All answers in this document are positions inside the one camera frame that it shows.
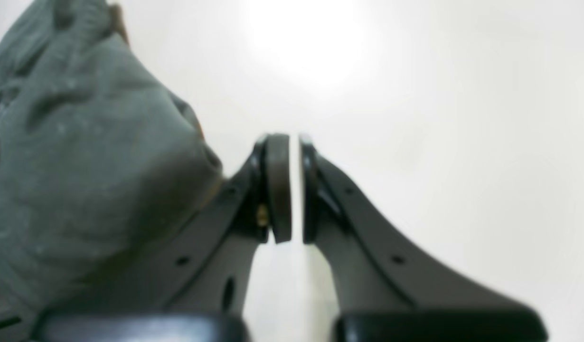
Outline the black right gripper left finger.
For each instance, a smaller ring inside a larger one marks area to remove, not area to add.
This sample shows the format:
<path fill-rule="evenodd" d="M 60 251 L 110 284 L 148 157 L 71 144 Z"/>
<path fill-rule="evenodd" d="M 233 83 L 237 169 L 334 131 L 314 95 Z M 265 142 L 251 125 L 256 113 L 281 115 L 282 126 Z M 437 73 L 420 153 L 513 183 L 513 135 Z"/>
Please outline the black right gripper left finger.
<path fill-rule="evenodd" d="M 47 309 L 33 342 L 250 342 L 253 258 L 292 238 L 290 137 L 269 134 L 218 195 L 155 253 Z"/>

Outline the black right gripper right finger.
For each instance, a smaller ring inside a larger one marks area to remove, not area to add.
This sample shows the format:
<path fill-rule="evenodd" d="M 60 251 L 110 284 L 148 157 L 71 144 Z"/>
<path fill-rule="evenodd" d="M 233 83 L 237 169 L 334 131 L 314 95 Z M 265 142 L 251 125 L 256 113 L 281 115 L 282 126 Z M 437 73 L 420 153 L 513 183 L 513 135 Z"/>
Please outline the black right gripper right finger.
<path fill-rule="evenodd" d="M 303 241 L 327 260 L 339 314 L 331 342 L 546 342 L 535 310 L 457 273 L 405 237 L 299 138 Z"/>

